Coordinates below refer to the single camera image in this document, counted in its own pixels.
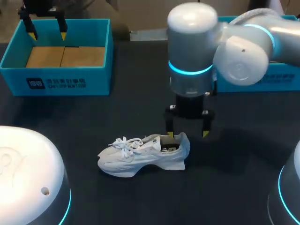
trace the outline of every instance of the glowing blue light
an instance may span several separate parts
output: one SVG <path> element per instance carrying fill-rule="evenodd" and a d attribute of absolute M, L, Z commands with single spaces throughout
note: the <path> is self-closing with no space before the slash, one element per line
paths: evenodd
<path fill-rule="evenodd" d="M 268 31 L 264 27 L 261 27 L 261 26 L 256 25 L 256 24 L 245 24 L 244 27 L 255 27 L 255 28 L 258 28 L 258 29 L 261 29 L 262 31 L 264 31 L 271 38 L 271 41 L 272 41 L 272 44 L 273 44 L 273 49 L 275 49 L 275 39 L 274 39 L 273 35 L 270 33 L 270 31 Z"/>
<path fill-rule="evenodd" d="M 181 70 L 181 69 L 177 69 L 176 67 L 174 67 L 171 62 L 169 61 L 169 67 L 175 71 L 176 73 L 179 73 L 179 74 L 183 74 L 183 75 L 198 75 L 198 74 L 203 74 L 205 73 L 206 71 L 208 71 L 212 65 L 210 67 L 207 67 L 206 69 L 203 69 L 203 70 L 200 70 L 200 71 L 195 71 L 195 72 L 188 72 L 188 71 L 184 71 L 184 70 Z"/>
<path fill-rule="evenodd" d="M 69 205 L 67 206 L 67 211 L 66 211 L 66 213 L 65 213 L 65 215 L 64 215 L 64 217 L 63 217 L 63 219 L 61 220 L 61 222 L 60 222 L 58 225 L 62 225 L 62 223 L 63 223 L 64 220 L 66 219 L 67 214 L 68 214 L 69 209 L 70 209 L 70 205 L 71 205 L 71 190 L 70 190 L 70 200 L 69 200 Z"/>
<path fill-rule="evenodd" d="M 281 176 L 281 173 L 282 173 L 282 171 L 283 171 L 283 168 L 284 167 L 282 167 L 282 169 L 281 169 L 281 171 L 280 171 L 280 174 L 279 174 L 279 178 L 278 178 L 278 191 L 279 191 L 279 196 L 280 196 L 280 199 L 281 199 L 281 201 L 282 201 L 282 204 L 283 204 L 283 206 L 285 207 L 285 209 L 286 209 L 286 211 L 288 212 L 288 214 L 290 214 L 290 216 L 294 219 L 294 221 L 297 223 L 297 224 L 299 224 L 300 225 L 300 222 L 292 215 L 292 213 L 289 211 L 289 209 L 287 208 L 287 206 L 286 206 L 286 204 L 285 204 L 285 202 L 284 202 L 284 200 L 283 200 L 283 198 L 282 198 L 282 195 L 281 195 L 281 191 L 280 191 L 280 176 Z"/>

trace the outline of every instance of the floor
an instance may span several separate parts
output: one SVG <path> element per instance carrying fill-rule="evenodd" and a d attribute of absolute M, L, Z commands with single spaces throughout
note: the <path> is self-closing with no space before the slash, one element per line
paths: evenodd
<path fill-rule="evenodd" d="M 22 5 L 21 0 L 0 0 L 0 43 L 9 42 L 17 24 L 19 23 L 18 9 Z"/>

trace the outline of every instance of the white cable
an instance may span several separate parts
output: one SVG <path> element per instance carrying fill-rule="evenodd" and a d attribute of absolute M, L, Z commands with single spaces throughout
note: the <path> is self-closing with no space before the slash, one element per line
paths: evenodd
<path fill-rule="evenodd" d="M 232 20 L 229 24 L 231 25 L 238 25 L 238 23 L 242 23 L 245 20 L 250 19 L 253 16 L 256 15 L 277 15 L 279 16 L 279 14 L 269 8 L 257 8 L 257 9 L 253 9 L 250 10 L 248 12 L 243 13 L 242 15 L 236 17 L 234 20 Z"/>

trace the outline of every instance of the cardboard box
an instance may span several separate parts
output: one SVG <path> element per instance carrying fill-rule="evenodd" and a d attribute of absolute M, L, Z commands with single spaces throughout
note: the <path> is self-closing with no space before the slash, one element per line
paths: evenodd
<path fill-rule="evenodd" d="M 65 48 L 60 67 L 101 67 L 104 55 L 104 47 Z"/>
<path fill-rule="evenodd" d="M 65 47 L 33 47 L 26 68 L 60 67 Z"/>
<path fill-rule="evenodd" d="M 33 47 L 26 68 L 102 67 L 105 47 Z"/>
<path fill-rule="evenodd" d="M 108 19 L 67 19 L 64 41 L 57 20 L 32 22 L 37 41 L 20 21 L 0 63 L 0 72 L 14 96 L 109 94 L 113 37 Z M 63 49 L 68 49 L 69 60 L 62 55 Z M 59 61 L 66 67 L 60 67 Z"/>

